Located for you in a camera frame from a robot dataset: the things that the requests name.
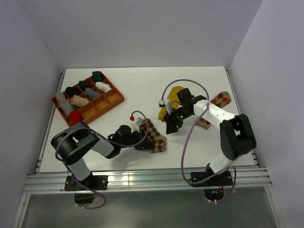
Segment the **brown argyle sock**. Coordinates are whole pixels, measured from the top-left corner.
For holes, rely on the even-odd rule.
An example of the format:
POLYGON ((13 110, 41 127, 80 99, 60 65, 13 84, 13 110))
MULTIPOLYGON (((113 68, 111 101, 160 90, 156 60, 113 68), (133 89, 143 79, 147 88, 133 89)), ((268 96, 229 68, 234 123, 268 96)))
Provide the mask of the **brown argyle sock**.
POLYGON ((153 147, 149 149, 150 153, 165 152, 167 149, 167 138, 162 135, 151 122, 150 119, 143 120, 139 126, 141 131, 147 132, 147 139, 153 144, 153 147))

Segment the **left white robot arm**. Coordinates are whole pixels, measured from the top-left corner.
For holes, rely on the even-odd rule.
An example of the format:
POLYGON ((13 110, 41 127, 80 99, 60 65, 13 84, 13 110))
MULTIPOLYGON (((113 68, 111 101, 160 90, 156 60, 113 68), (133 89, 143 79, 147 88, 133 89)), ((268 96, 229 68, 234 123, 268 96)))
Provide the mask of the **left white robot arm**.
POLYGON ((97 177, 89 170, 84 156, 94 151, 107 159, 112 159, 120 154, 122 148, 134 147, 137 150, 153 149, 154 144, 139 128, 132 129, 127 125, 121 125, 115 133, 104 138, 84 122, 65 129, 55 135, 51 140, 55 149, 55 157, 63 162, 76 180, 68 177, 65 190, 105 190, 106 177, 97 177))

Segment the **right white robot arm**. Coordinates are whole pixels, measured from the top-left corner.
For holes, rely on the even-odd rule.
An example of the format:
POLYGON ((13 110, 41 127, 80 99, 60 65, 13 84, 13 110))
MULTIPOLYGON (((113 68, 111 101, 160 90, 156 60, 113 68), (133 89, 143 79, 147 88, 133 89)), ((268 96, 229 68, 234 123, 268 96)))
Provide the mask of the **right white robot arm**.
POLYGON ((257 142, 245 114, 232 114, 213 104, 206 97, 194 96, 188 88, 177 93, 179 107, 171 107, 170 99, 159 101, 159 107, 166 108, 164 121, 166 134, 176 133, 182 127, 183 121, 190 116, 203 118, 219 130, 221 152, 210 162, 205 171, 205 180, 210 185, 216 185, 222 179, 222 173, 239 157, 251 152, 257 142))

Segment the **yellow sock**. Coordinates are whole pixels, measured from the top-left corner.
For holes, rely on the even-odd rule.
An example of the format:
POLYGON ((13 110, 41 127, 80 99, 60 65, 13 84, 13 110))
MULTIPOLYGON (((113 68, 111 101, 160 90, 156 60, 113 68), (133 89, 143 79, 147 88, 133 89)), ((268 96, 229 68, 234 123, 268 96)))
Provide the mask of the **yellow sock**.
MULTIPOLYGON (((182 89, 184 89, 184 87, 182 87, 182 86, 175 86, 175 87, 173 87, 172 89, 171 89, 171 91, 170 91, 170 93, 169 93, 169 95, 167 96, 167 98, 171 101, 171 102, 173 102, 173 104, 171 105, 171 107, 172 108, 174 108, 174 109, 177 109, 179 106, 180 106, 180 100, 179 100, 179 98, 178 98, 178 96, 177 96, 177 93, 179 92, 179 91, 181 91, 182 89)), ((161 120, 161 121, 165 121, 164 120, 164 116, 166 115, 166 108, 165 107, 163 107, 163 108, 161 108, 161 110, 160 110, 160 112, 159 112, 159 114, 158 114, 158 120, 161 120)))

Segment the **orange compartment tray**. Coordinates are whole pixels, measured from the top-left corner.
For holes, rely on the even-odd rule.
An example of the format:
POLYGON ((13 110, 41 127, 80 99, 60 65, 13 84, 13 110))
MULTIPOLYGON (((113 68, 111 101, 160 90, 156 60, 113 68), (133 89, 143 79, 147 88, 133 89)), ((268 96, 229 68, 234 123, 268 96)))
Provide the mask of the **orange compartment tray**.
POLYGON ((124 101, 124 96, 101 71, 68 86, 51 98, 68 126, 91 123, 124 101))

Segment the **red rolled sock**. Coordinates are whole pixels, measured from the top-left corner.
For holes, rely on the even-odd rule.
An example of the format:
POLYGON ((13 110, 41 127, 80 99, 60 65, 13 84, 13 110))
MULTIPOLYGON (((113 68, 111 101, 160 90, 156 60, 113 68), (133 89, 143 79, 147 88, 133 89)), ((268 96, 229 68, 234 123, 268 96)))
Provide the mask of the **red rolled sock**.
POLYGON ((72 121, 72 125, 75 125, 84 120, 82 115, 77 110, 71 111, 69 115, 72 121))

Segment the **grey rolled sock middle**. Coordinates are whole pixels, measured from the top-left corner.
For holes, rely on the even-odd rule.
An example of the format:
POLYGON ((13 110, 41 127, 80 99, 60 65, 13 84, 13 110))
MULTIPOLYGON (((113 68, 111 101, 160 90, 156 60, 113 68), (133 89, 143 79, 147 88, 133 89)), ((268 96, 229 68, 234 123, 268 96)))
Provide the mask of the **grey rolled sock middle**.
POLYGON ((99 98, 99 97, 101 96, 98 92, 96 92, 96 91, 94 91, 93 89, 88 88, 88 87, 85 89, 85 95, 86 95, 90 100, 95 100, 95 99, 97 99, 97 98, 99 98))

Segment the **white rolled sock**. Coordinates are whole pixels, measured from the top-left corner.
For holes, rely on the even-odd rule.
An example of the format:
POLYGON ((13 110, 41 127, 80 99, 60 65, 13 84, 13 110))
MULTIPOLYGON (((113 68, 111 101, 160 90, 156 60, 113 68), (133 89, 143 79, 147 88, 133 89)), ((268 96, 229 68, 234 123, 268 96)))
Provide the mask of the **white rolled sock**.
POLYGON ((104 93, 106 93, 112 89, 109 84, 106 84, 103 82, 96 82, 95 86, 104 93))

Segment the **dark grey rolled sock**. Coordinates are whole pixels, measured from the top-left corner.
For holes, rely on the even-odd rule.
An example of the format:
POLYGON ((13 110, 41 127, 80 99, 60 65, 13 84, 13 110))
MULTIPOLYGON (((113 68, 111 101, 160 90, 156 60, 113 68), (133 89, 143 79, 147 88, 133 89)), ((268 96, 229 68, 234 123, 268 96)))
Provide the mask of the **dark grey rolled sock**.
POLYGON ((59 107, 63 110, 65 116, 69 116, 70 113, 75 110, 74 106, 70 103, 69 100, 63 102, 59 107))

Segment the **dark green rolled sock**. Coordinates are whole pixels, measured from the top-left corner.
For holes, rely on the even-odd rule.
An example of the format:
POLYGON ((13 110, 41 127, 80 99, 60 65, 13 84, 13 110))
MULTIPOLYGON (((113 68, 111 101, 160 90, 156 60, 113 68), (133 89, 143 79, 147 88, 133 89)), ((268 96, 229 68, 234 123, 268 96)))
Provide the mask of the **dark green rolled sock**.
POLYGON ((92 72, 93 80, 97 82, 103 82, 104 81, 104 75, 101 71, 94 71, 92 72))

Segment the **black rolled sock left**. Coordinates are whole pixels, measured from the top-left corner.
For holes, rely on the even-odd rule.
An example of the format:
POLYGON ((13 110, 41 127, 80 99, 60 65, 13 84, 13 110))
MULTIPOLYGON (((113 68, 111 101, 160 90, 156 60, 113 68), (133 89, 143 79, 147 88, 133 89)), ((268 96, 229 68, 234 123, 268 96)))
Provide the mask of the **black rolled sock left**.
POLYGON ((81 95, 82 91, 76 87, 67 87, 65 89, 65 93, 68 95, 68 97, 72 98, 75 95, 81 95))

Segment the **light grey rolled sock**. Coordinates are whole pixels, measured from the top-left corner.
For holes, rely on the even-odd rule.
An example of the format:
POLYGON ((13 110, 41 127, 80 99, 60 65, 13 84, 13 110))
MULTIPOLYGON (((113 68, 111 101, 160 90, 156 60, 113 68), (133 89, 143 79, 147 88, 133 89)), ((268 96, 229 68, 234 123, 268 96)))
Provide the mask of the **light grey rolled sock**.
POLYGON ((55 93, 55 98, 56 98, 59 106, 62 105, 67 100, 65 97, 65 94, 63 92, 55 93))

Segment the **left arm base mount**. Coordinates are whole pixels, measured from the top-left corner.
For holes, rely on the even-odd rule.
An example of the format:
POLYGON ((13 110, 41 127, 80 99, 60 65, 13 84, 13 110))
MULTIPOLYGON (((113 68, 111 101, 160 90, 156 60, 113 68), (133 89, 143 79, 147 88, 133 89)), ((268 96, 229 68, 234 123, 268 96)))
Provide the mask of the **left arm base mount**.
POLYGON ((97 175, 94 176, 90 174, 85 180, 79 181, 81 187, 73 175, 67 176, 64 191, 74 192, 74 201, 76 204, 88 205, 91 204, 95 199, 95 193, 88 189, 98 191, 106 190, 108 184, 107 175, 97 175))

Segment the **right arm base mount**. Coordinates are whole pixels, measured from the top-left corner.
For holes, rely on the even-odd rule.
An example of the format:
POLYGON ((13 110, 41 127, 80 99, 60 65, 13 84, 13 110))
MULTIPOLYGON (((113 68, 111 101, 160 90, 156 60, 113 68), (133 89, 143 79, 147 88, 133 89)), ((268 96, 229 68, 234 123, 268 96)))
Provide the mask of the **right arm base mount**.
POLYGON ((224 198, 224 187, 234 187, 235 183, 232 179, 230 171, 225 171, 215 177, 202 182, 200 184, 194 184, 195 182, 202 181, 207 177, 211 176, 211 171, 200 171, 200 172, 191 172, 189 182, 192 187, 214 187, 213 189, 204 190, 204 195, 209 200, 221 200, 224 198))

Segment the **aluminium rail frame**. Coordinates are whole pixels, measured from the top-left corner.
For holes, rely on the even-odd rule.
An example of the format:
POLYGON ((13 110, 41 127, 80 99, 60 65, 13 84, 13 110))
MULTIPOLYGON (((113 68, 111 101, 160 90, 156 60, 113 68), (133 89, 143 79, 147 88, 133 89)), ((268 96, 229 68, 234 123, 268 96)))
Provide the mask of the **aluminium rail frame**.
MULTIPOLYGON (((156 128, 158 101, 170 82, 179 79, 194 94, 233 94, 223 66, 102 68, 125 101, 91 122, 102 134, 110 133, 114 117, 120 124, 141 110, 156 128)), ((55 160, 50 140, 63 128, 54 111, 48 126, 38 171, 26 179, 13 226, 15 228, 283 228, 285 222, 266 168, 251 153, 236 164, 236 191, 223 202, 204 200, 202 188, 189 186, 181 175, 181 153, 192 121, 168 136, 166 153, 126 151, 112 160, 90 152, 85 160, 96 175, 107 175, 107 203, 94 210, 76 208, 73 193, 65 192, 66 170, 55 160)))

